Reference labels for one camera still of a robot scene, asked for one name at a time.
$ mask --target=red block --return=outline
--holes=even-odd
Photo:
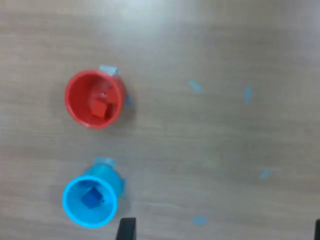
[[[99,118],[104,118],[106,116],[108,104],[106,102],[95,100],[92,105],[91,113]]]

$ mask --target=plastic cup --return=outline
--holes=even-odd
[[[62,205],[67,216],[87,228],[106,225],[115,216],[124,182],[109,165],[97,164],[73,179],[64,189]]]
[[[126,100],[126,88],[118,75],[90,69],[73,76],[65,89],[64,102],[79,124],[94,129],[111,125]]]

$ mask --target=black object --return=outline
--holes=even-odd
[[[320,240],[320,219],[315,221],[314,240]]]
[[[121,218],[115,240],[136,240],[136,237],[136,218]]]

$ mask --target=blue cup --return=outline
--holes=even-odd
[[[62,205],[75,223],[87,228],[106,225],[115,216],[124,181],[112,166],[97,164],[64,189]]]

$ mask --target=red cup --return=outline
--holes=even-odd
[[[73,119],[88,128],[105,128],[119,117],[126,88],[118,75],[90,69],[73,76],[65,89],[64,102]]]

